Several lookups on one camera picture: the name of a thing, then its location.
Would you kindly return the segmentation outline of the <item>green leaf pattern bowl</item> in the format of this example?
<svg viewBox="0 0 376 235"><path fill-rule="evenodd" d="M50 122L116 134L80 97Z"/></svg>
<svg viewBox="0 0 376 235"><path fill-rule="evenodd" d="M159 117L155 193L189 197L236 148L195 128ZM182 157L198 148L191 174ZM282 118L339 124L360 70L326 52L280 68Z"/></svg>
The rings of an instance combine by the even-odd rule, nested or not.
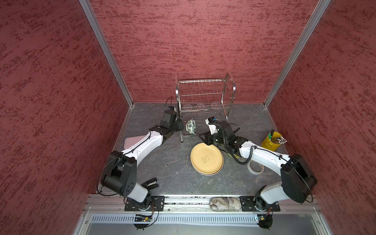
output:
<svg viewBox="0 0 376 235"><path fill-rule="evenodd" d="M191 135L196 135L197 134L197 126L195 119L190 119L186 123L186 131L191 134Z"/></svg>

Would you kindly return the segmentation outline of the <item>yellow bear plate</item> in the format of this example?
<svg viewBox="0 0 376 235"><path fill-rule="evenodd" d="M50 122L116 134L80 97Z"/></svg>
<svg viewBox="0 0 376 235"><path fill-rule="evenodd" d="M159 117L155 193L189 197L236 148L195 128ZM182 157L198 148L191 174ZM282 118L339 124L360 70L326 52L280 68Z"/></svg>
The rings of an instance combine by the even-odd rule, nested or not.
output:
<svg viewBox="0 0 376 235"><path fill-rule="evenodd" d="M197 144L190 154L193 168L202 175L215 175L224 165L221 151L214 145Z"/></svg>

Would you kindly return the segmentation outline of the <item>chrome two-tier dish rack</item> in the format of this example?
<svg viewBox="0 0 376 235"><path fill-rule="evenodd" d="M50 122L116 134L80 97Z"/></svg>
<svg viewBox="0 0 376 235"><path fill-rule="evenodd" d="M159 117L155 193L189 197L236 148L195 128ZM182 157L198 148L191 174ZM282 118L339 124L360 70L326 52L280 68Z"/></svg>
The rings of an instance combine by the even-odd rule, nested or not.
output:
<svg viewBox="0 0 376 235"><path fill-rule="evenodd" d="M180 79L175 77L177 112L183 121L180 141L185 137L197 136L206 129L205 119L215 116L219 120L228 120L234 106L236 83L228 72L223 77ZM195 119L197 134L186 131L186 123Z"/></svg>

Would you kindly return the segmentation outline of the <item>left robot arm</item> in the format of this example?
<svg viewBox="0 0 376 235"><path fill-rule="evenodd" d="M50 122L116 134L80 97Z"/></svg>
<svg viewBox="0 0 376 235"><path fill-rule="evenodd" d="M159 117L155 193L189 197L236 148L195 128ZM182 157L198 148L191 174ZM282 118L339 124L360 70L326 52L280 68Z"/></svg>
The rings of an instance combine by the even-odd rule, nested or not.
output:
<svg viewBox="0 0 376 235"><path fill-rule="evenodd" d="M161 146L175 132L182 130L183 121L176 109L169 106L164 110L160 124L150 128L148 134L128 138L126 140L130 143L129 148L121 152L111 152L99 177L101 185L140 205L149 206L150 191L158 187L157 179L153 178L139 184L137 167L154 149Z"/></svg>

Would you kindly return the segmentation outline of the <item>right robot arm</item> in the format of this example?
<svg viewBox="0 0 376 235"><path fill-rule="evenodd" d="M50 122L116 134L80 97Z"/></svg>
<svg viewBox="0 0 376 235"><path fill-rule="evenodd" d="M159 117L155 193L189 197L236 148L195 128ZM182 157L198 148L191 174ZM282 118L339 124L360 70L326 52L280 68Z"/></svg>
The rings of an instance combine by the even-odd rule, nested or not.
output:
<svg viewBox="0 0 376 235"><path fill-rule="evenodd" d="M313 197L317 179L301 155L281 154L258 146L246 138L236 136L230 123L218 121L215 117L206 119L205 123L209 131L199 136L205 144L214 145L240 165L254 161L280 176L280 182L263 186L257 191L254 196L257 210L264 212L273 204L288 199L304 203L308 197Z"/></svg>

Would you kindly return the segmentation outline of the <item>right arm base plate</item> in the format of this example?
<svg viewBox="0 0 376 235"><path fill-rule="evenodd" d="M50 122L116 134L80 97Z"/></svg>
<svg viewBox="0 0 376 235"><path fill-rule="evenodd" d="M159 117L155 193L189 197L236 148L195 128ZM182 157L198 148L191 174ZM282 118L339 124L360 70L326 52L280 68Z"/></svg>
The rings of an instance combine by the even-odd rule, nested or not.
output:
<svg viewBox="0 0 376 235"><path fill-rule="evenodd" d="M241 209L243 212L280 212L278 202L267 204L261 197L240 196Z"/></svg>

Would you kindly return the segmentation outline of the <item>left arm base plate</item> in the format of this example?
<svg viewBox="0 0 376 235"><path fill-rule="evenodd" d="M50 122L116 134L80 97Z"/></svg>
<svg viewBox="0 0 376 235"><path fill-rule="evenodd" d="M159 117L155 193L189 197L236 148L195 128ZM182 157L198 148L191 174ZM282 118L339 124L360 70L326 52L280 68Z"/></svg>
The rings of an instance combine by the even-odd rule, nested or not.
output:
<svg viewBox="0 0 376 235"><path fill-rule="evenodd" d="M147 196L142 203L134 199L127 198L125 201L124 210L126 212L162 212L164 210L165 196L152 195Z"/></svg>

